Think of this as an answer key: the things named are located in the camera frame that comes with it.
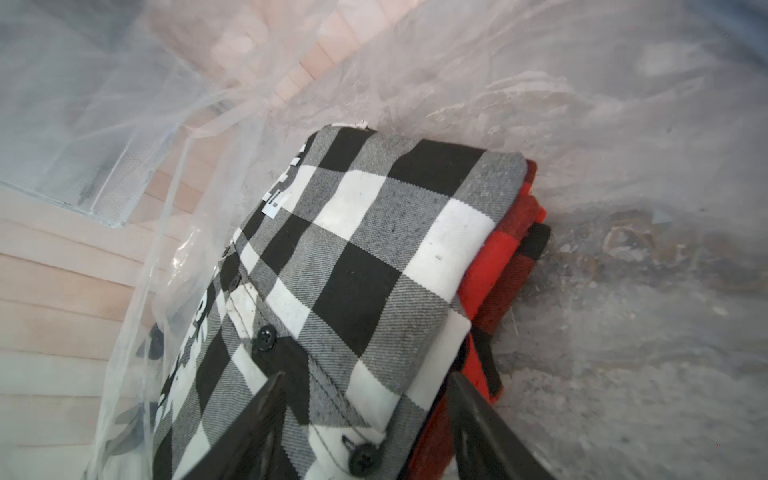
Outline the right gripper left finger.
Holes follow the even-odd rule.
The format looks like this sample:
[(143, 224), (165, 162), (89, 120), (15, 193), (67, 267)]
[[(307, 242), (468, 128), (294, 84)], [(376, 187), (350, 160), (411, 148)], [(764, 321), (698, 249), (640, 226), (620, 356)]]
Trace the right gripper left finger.
[(270, 376), (222, 437), (183, 477), (275, 479), (287, 408), (284, 384), (284, 373)]

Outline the clear plastic vacuum bag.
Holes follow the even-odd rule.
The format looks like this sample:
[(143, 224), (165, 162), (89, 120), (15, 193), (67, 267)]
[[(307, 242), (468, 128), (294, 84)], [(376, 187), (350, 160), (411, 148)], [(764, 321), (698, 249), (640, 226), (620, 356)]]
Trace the clear plastic vacuum bag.
[(767, 475), (763, 1), (5, 1), (1, 475), (156, 479), (235, 230), (329, 125), (519, 153), (491, 405), (554, 479)]

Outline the red black plaid shirt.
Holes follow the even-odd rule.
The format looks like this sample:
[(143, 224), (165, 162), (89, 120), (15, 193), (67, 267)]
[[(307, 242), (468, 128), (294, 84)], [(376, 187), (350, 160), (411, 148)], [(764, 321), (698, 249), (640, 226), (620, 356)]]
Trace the red black plaid shirt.
[[(551, 228), (544, 223), (546, 210), (531, 194), (537, 165), (528, 160), (526, 166), (514, 204), (486, 240), (458, 289), (471, 330), (449, 371), (462, 373), (490, 405), (495, 405), (503, 392), (491, 340), (551, 235)], [(453, 457), (446, 387), (440, 387), (401, 469), (401, 479), (439, 479)]]

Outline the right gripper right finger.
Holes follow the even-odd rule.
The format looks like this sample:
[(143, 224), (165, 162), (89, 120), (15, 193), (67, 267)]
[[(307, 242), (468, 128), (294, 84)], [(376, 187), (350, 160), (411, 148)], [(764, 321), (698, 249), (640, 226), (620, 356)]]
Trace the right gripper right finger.
[(554, 480), (463, 374), (450, 375), (446, 400), (461, 479)]

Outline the black white plaid shirt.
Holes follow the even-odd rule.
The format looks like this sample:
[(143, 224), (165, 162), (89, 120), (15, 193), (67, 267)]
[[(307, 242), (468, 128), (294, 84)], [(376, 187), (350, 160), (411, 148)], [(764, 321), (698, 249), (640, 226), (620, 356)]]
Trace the black white plaid shirt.
[(238, 227), (159, 396), (152, 475), (185, 479), (285, 374), (277, 478), (399, 479), (470, 331), (458, 289), (519, 153), (329, 125)]

